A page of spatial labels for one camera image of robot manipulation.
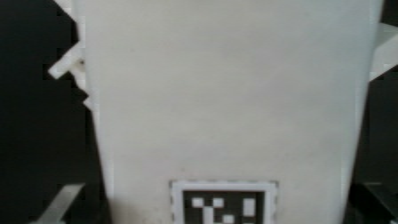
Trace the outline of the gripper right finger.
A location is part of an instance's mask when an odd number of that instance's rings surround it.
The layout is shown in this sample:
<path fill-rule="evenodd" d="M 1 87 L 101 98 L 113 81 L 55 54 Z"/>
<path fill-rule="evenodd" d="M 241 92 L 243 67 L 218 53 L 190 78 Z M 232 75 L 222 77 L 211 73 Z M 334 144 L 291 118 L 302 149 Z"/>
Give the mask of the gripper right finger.
<path fill-rule="evenodd" d="M 364 224 L 398 224 L 398 194 L 380 182 L 357 183 L 351 186 L 350 202 Z"/>

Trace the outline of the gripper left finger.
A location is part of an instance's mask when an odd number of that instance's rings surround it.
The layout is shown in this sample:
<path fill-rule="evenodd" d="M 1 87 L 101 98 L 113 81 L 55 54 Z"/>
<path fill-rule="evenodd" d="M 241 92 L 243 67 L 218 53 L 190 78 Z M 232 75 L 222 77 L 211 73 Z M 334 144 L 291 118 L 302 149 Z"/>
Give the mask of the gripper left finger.
<path fill-rule="evenodd" d="M 67 184 L 62 186 L 49 205 L 44 209 L 44 212 L 31 224 L 65 224 L 62 218 L 71 208 L 83 187 L 83 183 Z"/>

